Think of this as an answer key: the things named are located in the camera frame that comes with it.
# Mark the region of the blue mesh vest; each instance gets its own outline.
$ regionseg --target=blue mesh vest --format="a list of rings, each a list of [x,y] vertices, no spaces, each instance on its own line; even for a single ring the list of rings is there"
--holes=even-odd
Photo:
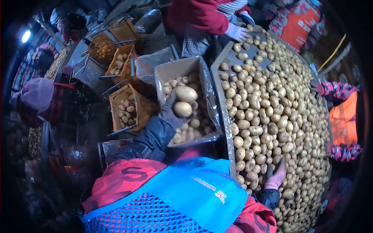
[[[125,198],[87,213],[85,232],[225,232],[248,198],[228,174],[229,164],[181,160]]]

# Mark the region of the printed logo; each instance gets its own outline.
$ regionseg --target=printed logo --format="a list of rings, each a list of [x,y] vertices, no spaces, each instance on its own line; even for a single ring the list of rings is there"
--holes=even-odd
[[[215,196],[217,196],[222,201],[223,204],[225,203],[225,199],[226,199],[227,195],[225,193],[223,193],[223,191],[221,191],[221,190],[217,191],[215,193]]]

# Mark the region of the pile of potatoes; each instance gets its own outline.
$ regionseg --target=pile of potatoes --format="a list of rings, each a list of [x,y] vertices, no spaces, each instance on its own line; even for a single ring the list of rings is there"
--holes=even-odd
[[[177,102],[173,110],[179,117],[186,118],[186,123],[176,129],[176,134],[172,139],[174,144],[199,139],[214,131],[215,126],[207,111],[198,73],[170,80],[164,84],[163,90],[166,98],[172,91],[175,92]]]
[[[131,125],[136,124],[136,107],[135,107],[135,99],[133,95],[128,97],[128,100],[121,100],[119,108],[119,119],[120,119],[120,126],[124,129]]]
[[[324,143],[329,140],[329,115],[322,99],[310,92],[314,77],[309,67],[269,32],[262,33],[265,41],[255,36],[234,44],[243,65],[229,64],[227,59],[220,65],[232,121],[236,180],[250,195],[258,193],[267,168],[276,171],[284,156],[287,173],[275,211],[278,232],[303,233],[317,220],[328,181],[330,164]],[[250,46],[260,49],[253,60],[245,52]],[[265,58],[272,63],[261,67]]]
[[[115,62],[115,67],[110,70],[110,74],[120,75],[127,58],[128,58],[128,54],[119,54],[117,56],[117,61]]]
[[[61,51],[58,53],[58,58],[54,60],[52,65],[49,67],[46,74],[46,79],[54,79],[67,54],[68,50],[66,48],[61,49]]]

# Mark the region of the white glove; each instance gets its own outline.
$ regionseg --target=white glove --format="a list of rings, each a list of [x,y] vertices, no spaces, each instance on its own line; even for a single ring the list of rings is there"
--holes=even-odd
[[[246,41],[249,38],[249,30],[236,26],[233,23],[229,23],[227,31],[224,33],[232,39],[235,39],[238,42]]]

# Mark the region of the box of potatoes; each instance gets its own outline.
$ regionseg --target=box of potatoes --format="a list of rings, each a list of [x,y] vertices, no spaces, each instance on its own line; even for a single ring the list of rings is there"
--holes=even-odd
[[[128,129],[129,132],[139,132],[159,110],[157,104],[138,93],[131,84],[109,95],[109,101],[114,132],[130,126],[134,127]]]
[[[160,106],[174,91],[177,96],[174,113],[186,118],[176,129],[169,147],[185,147],[216,141],[222,135],[219,108],[214,85],[202,57],[189,57],[161,64],[155,69],[157,97]]]

